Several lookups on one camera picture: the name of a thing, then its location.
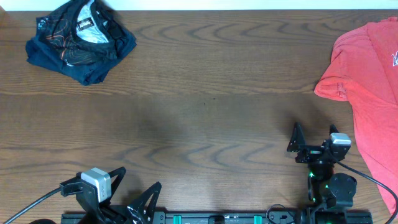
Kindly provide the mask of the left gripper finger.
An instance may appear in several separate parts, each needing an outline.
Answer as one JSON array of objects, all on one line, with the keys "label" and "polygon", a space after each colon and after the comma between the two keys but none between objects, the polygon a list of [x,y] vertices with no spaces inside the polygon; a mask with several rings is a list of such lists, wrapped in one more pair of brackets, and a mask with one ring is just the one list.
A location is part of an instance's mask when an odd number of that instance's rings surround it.
[{"label": "left gripper finger", "polygon": [[160,182],[154,183],[127,206],[127,220],[130,223],[152,223],[154,221],[161,188]]},{"label": "left gripper finger", "polygon": [[114,180],[111,183],[111,195],[114,195],[115,191],[117,190],[121,181],[123,180],[124,175],[126,174],[126,168],[120,167],[115,170],[112,170],[108,174],[111,178],[114,177]]}]

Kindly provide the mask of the black patterned jersey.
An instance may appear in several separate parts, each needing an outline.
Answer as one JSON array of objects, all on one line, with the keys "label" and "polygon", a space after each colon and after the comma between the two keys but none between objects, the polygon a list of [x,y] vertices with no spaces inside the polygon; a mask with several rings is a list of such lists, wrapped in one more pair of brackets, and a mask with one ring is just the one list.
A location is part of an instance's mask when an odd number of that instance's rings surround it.
[{"label": "black patterned jersey", "polygon": [[72,66],[116,60],[131,39],[102,1],[95,0],[68,1],[38,18],[37,35]]}]

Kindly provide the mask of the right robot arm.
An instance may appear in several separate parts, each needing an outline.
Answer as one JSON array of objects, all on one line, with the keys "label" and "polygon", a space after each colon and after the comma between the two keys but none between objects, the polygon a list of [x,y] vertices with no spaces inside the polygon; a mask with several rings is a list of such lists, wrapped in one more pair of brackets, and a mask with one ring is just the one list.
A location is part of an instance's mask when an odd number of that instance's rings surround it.
[{"label": "right robot arm", "polygon": [[330,125],[329,138],[321,145],[305,141],[301,125],[296,122],[287,146],[297,154],[295,161],[308,167],[308,199],[311,202],[296,216],[299,223],[347,223],[346,209],[353,206],[357,180],[334,171],[351,148],[351,139]]}]

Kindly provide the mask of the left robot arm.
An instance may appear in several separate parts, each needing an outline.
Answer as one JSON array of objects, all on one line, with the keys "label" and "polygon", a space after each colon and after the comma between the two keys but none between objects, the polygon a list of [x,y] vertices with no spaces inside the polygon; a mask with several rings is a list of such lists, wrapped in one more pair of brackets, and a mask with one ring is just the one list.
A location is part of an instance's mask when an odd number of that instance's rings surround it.
[{"label": "left robot arm", "polygon": [[86,212],[80,223],[152,223],[162,185],[154,183],[129,205],[116,207],[111,199],[126,174],[124,167],[111,172],[92,168],[60,184],[60,193],[75,195]]}]

